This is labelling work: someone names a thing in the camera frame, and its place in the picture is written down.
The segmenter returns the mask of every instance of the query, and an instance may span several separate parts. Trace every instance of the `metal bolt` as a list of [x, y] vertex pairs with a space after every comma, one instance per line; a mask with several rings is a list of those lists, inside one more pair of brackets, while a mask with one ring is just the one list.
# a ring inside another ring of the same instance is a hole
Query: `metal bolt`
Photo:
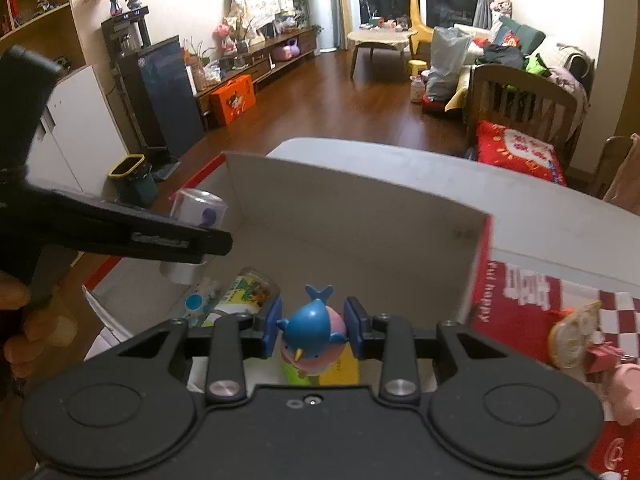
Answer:
[[300, 399], [289, 399], [287, 401], [287, 407], [291, 408], [292, 410], [300, 410], [305, 407], [305, 403]]
[[394, 379], [385, 384], [385, 390], [396, 397], [411, 395], [417, 389], [415, 384], [406, 379]]
[[209, 391], [218, 397], [233, 397], [240, 392], [240, 384], [235, 381], [215, 381], [209, 385]]
[[311, 406], [315, 406], [316, 404], [320, 404], [322, 402], [322, 397], [317, 395], [308, 395], [305, 397], [305, 404], [310, 404]]

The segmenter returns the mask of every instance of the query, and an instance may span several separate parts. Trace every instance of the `orange box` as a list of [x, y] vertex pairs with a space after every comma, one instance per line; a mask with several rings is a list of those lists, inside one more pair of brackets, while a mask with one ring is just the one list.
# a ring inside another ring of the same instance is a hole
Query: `orange box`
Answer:
[[229, 124], [255, 105], [254, 85], [248, 74], [233, 78], [211, 93], [211, 105], [218, 124]]

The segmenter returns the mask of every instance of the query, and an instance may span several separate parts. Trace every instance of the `sofa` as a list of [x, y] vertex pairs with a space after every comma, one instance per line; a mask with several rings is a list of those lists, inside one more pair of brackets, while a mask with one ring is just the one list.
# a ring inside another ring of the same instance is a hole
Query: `sofa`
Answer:
[[[565, 67], [584, 86], [587, 95], [591, 92], [593, 83], [594, 65], [583, 51], [573, 46], [567, 46], [558, 38], [546, 36], [541, 30], [529, 27], [523, 23], [516, 22], [507, 16], [500, 16], [498, 22], [494, 23], [491, 30], [485, 28], [469, 27], [456, 23], [454, 27], [466, 32], [474, 39], [490, 40], [492, 43], [501, 44], [509, 31], [513, 32], [520, 40], [520, 48], [525, 56], [540, 54], [545, 64], [549, 67]], [[471, 43], [465, 58], [465, 64], [460, 70], [458, 77], [458, 87], [455, 95], [450, 99], [445, 107], [445, 111], [464, 108], [466, 95], [471, 77], [471, 67], [476, 59], [484, 51], [475, 43]]]

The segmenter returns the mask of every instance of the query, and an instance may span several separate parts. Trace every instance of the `open box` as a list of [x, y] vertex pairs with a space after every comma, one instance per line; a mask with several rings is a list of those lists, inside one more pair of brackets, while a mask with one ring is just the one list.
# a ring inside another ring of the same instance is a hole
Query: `open box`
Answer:
[[[226, 286], [243, 267], [255, 267], [280, 286], [286, 317], [308, 302], [309, 283], [333, 285], [328, 303], [340, 313], [345, 298], [356, 296], [370, 314], [403, 316], [415, 327], [466, 320], [488, 252], [485, 213], [372, 178], [237, 153], [212, 160], [185, 187], [229, 206], [222, 229], [233, 248], [205, 275]], [[119, 339], [179, 316], [193, 291], [169, 282], [158, 262], [115, 257], [86, 288]], [[249, 388], [285, 381], [278, 347], [266, 362], [245, 364]], [[361, 363], [360, 383], [377, 386], [379, 370]], [[430, 375], [431, 363], [420, 363], [423, 385]]]

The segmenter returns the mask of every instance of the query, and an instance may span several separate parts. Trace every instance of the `human hand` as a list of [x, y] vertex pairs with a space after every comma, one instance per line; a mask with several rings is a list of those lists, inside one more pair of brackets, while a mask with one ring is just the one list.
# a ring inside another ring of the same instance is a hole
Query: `human hand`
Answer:
[[[30, 299], [27, 286], [0, 272], [0, 310], [18, 309]], [[42, 354], [46, 339], [55, 331], [57, 318], [49, 308], [30, 312], [22, 324], [23, 333], [12, 336], [4, 344], [4, 358], [11, 364], [15, 377], [24, 378], [33, 372], [33, 362]]]

